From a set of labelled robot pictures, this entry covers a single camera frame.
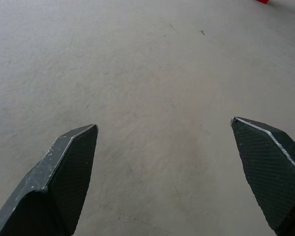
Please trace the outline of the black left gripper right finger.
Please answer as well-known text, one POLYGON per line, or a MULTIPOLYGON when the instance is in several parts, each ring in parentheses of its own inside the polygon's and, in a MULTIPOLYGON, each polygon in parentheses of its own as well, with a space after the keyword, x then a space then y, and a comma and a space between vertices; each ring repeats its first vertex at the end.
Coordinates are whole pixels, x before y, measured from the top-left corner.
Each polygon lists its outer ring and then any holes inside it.
POLYGON ((233 117, 244 174, 265 219, 278 236, 295 236, 295 142, 262 122, 233 117))

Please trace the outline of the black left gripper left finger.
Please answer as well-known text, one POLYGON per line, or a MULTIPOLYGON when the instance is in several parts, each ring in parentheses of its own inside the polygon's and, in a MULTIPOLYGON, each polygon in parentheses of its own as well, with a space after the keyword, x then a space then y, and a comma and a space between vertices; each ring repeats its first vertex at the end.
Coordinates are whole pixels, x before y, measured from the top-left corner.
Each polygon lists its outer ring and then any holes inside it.
POLYGON ((60 135, 0 209, 0 236, 71 236, 89 188, 98 127, 60 135))

